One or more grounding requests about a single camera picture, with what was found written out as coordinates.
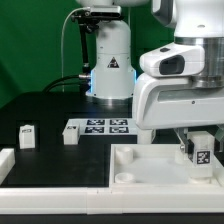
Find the white platform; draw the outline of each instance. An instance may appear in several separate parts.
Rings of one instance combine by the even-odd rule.
[[[116,162],[126,147],[133,159]],[[0,189],[1,214],[122,214],[224,212],[224,168],[215,158],[209,184],[189,182],[175,161],[180,145],[112,145],[109,188]],[[116,183],[119,173],[129,183]]]

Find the cable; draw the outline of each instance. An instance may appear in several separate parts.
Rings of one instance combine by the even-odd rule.
[[[77,85],[77,86],[79,86],[79,83],[77,83],[77,82],[71,82],[71,83],[58,83],[58,84],[54,84],[51,87],[49,87],[48,89],[46,89],[45,92],[50,92],[50,90],[52,90],[53,88],[58,87],[58,86],[70,86],[70,85]]]
[[[63,82],[65,80],[69,80],[69,79],[79,79],[79,76],[77,75],[70,75],[70,76],[66,76],[66,77],[62,77],[60,79],[57,79],[53,82],[51,82],[49,85],[47,85],[44,89],[43,89],[43,92],[47,92],[47,90],[49,88],[51,88],[52,86],[54,86],[55,84],[59,83],[59,82]]]
[[[61,33],[61,77],[64,78],[64,35],[65,35],[65,28],[67,25],[67,22],[69,18],[72,16],[73,13],[79,12],[79,11],[84,11],[84,10],[90,10],[90,7],[84,7],[84,8],[78,8],[74,9],[72,12],[70,12],[67,16],[67,18],[64,21],[63,28],[62,28],[62,33]]]

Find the white block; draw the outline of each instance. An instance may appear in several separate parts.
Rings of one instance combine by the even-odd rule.
[[[20,149],[35,148],[34,125],[25,125],[20,127],[19,145],[20,145]]]
[[[213,150],[215,147],[215,137],[207,131],[188,132],[187,138],[194,143],[195,150]]]
[[[141,130],[140,128],[138,128],[137,137],[138,144],[150,145],[156,137],[156,130]]]
[[[69,120],[63,131],[64,145],[78,145],[80,138],[80,125]]]
[[[0,184],[2,184],[14,165],[14,149],[2,149],[0,152]]]
[[[187,137],[194,143],[193,163],[191,161],[186,163],[190,178],[211,178],[215,137],[206,131],[189,132]]]

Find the black and white marker pattern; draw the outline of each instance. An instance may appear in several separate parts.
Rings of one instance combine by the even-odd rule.
[[[206,165],[211,163],[211,152],[210,151],[200,151],[197,152],[197,164]]]
[[[137,128],[134,120],[113,118],[113,119],[70,119],[67,128],[72,126],[80,127],[80,135],[136,135]]]

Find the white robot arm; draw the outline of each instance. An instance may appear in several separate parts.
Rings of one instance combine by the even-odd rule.
[[[149,2],[149,0],[76,0],[77,3],[84,7],[90,7],[93,5],[119,5],[121,7],[135,7],[139,5],[144,5]]]
[[[172,12],[176,12],[174,43],[141,57],[145,73],[135,86],[133,117],[144,132],[174,128],[183,144],[181,155],[188,154],[192,161],[189,176],[209,179],[214,141],[210,145],[203,132],[187,130],[217,125],[216,139],[223,147],[224,1],[154,0],[152,4],[155,17],[165,26],[172,24]],[[194,141],[193,150],[188,150],[189,139]],[[209,155],[203,166],[200,153]]]
[[[117,6],[138,6],[149,0],[77,0],[82,6],[105,12]],[[97,63],[91,71],[91,88],[86,93],[94,102],[126,104],[132,99],[136,71],[131,66],[131,31],[123,21],[97,24]]]

